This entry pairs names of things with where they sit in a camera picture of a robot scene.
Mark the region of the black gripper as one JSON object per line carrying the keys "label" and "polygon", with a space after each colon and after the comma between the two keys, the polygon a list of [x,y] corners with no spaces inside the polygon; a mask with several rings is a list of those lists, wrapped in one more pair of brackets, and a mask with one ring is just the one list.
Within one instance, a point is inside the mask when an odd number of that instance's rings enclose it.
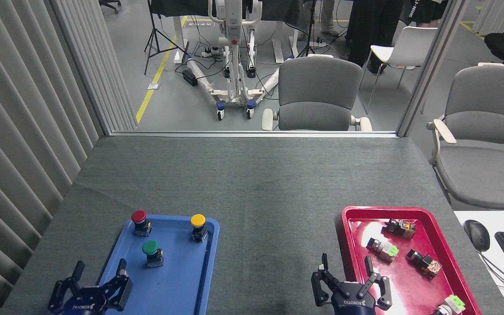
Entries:
{"label": "black gripper", "polygon": [[[332,304],[335,315],[375,315],[375,307],[388,311],[392,307],[392,295],[390,293],[390,281],[382,276],[378,269],[374,269],[370,257],[364,258],[364,265],[368,279],[364,285],[358,282],[343,282],[334,277],[328,271],[327,254],[322,254],[322,263],[318,270],[311,276],[311,284],[315,303],[318,307],[324,304]],[[321,286],[326,283],[332,291],[331,302],[329,295]],[[375,299],[368,291],[376,283],[380,289],[380,297]]]}
{"label": "black gripper", "polygon": [[[49,311],[63,315],[103,315],[108,309],[124,311],[133,288],[126,266],[126,260],[120,259],[116,274],[110,281],[100,287],[80,288],[78,281],[85,264],[78,261],[70,277],[55,283],[50,296]],[[72,297],[64,303],[67,291],[72,293]]]}

